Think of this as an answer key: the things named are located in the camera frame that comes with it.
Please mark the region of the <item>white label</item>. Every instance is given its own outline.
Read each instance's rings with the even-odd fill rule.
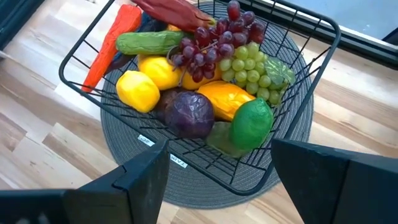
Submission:
[[[175,155],[173,155],[173,154],[170,154],[170,159],[173,161],[173,162],[175,162],[176,164],[178,164],[178,165],[180,165],[180,166],[182,166],[182,167],[184,167],[184,168],[187,168],[187,166],[188,166],[188,164],[186,164],[184,161],[182,161],[181,159],[179,159],[179,158],[177,158]]]
[[[138,140],[142,141],[145,145],[151,147],[153,146],[155,143],[149,139],[147,139],[145,136],[143,135],[139,135],[138,136]],[[181,159],[177,158],[175,155],[170,154],[170,159],[171,161],[175,162],[176,164],[182,166],[183,168],[187,168],[188,164],[186,164],[184,161],[182,161]]]
[[[145,145],[147,145],[149,147],[151,147],[155,144],[153,141],[147,139],[145,136],[143,136],[141,134],[138,136],[138,140],[142,141],[143,143],[145,143]]]

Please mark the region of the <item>green cucumber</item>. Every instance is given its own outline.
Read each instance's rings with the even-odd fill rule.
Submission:
[[[178,45],[186,33],[165,30],[162,32],[128,32],[116,40],[116,48],[125,55],[165,55]]]

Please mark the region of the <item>wire rack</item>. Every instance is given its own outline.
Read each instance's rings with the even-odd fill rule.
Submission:
[[[136,58],[133,58],[123,68],[106,74],[103,77],[104,86],[94,89],[89,94],[80,90],[83,81],[72,81],[72,73],[68,74],[67,77],[65,76],[65,67],[68,63],[78,63],[90,68],[89,63],[84,62],[76,52],[79,47],[86,45],[94,53],[98,53],[98,49],[90,43],[88,36],[105,12],[113,5],[113,2],[114,0],[110,0],[105,5],[61,63],[59,70],[61,81],[152,142],[160,139],[169,139],[169,151],[173,155],[232,193],[251,195],[259,191],[274,168],[270,159],[271,139],[291,137],[328,61],[340,41],[341,34],[338,25],[327,17],[285,1],[239,1],[242,9],[254,11],[257,16],[256,20],[266,24],[266,38],[261,44],[261,50],[289,65],[295,72],[297,81],[294,85],[288,87],[282,98],[282,104],[277,108],[273,108],[274,125],[262,147],[254,149],[244,157],[233,159],[207,146],[201,139],[176,137],[166,126],[157,121],[152,113],[138,113],[119,101],[115,84],[126,70],[137,70]],[[226,17],[227,3],[227,0],[211,2],[198,0],[196,5],[202,11],[218,19]],[[313,36],[317,35],[320,30],[325,30],[325,28],[327,28],[328,32],[335,34],[335,41],[332,45],[326,47],[320,55],[306,62],[302,57],[303,50]],[[288,41],[290,35],[296,35],[301,40],[302,46],[300,48]],[[310,85],[305,85],[311,80],[310,77],[312,77]],[[300,93],[304,93],[304,96],[297,103],[297,96]],[[252,175],[252,173],[255,173],[253,178],[258,180],[255,184],[248,185],[245,189],[237,189],[235,187],[237,182],[244,181],[244,178]]]

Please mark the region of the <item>label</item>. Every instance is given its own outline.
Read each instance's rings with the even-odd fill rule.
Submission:
[[[153,146],[155,143],[149,139],[147,139],[145,136],[143,135],[139,135],[138,136],[138,140],[142,141],[145,145],[151,147]],[[170,160],[175,162],[176,164],[182,166],[183,168],[187,168],[188,164],[186,164],[184,161],[182,161],[181,159],[177,158],[175,155],[170,154]]]

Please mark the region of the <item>wooden floor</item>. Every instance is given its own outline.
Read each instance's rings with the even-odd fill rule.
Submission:
[[[0,64],[0,189],[77,188],[115,168],[99,109],[61,84],[60,62],[104,5],[46,0],[7,46]],[[116,15],[114,4],[90,34],[99,46]],[[302,39],[295,37],[298,45]],[[310,60],[325,49],[312,41]],[[91,64],[95,53],[77,56]],[[75,60],[66,76],[81,82]],[[315,90],[310,142],[398,157],[398,72],[337,50]],[[163,203],[158,223],[302,223],[282,184],[261,197],[222,210]]]

